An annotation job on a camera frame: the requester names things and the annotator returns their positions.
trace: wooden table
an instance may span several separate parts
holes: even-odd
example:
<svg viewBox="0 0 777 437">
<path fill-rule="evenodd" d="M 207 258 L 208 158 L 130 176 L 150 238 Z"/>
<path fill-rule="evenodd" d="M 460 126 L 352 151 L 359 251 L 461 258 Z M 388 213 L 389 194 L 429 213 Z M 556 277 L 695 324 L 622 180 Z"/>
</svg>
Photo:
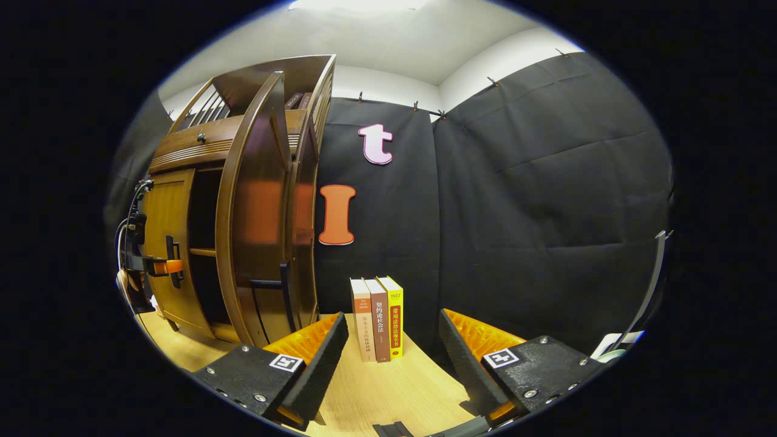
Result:
<svg viewBox="0 0 777 437">
<path fill-rule="evenodd" d="M 176 365 L 190 371 L 201 369 L 237 346 L 185 327 L 173 332 L 155 313 L 140 316 L 159 347 Z M 469 398 L 464 386 L 434 364 L 411 338 L 405 335 L 401 358 L 382 363 L 362 362 L 353 315 L 346 314 L 346 321 L 350 335 L 319 409 L 323 423 L 311 421 L 303 434 L 377 436 L 373 424 L 401 421 L 413 435 L 421 437 L 474 417 L 459 406 Z"/>
</svg>

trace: door handle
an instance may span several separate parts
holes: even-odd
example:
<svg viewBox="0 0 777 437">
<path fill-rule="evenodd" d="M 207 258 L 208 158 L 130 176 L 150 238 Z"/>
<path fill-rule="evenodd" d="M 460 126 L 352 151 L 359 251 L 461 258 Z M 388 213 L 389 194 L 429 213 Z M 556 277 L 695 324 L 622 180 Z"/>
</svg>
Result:
<svg viewBox="0 0 777 437">
<path fill-rule="evenodd" d="M 172 240 L 172 236 L 165 236 L 165 242 L 167 244 L 167 259 L 168 260 L 179 260 L 181 259 L 181 245 L 180 243 L 177 243 Z M 178 250 L 178 257 L 176 258 L 175 250 Z M 170 274 L 170 280 L 172 281 L 172 286 L 175 288 L 181 288 L 181 281 L 183 281 L 183 271 L 179 271 L 177 273 L 171 273 Z"/>
</svg>

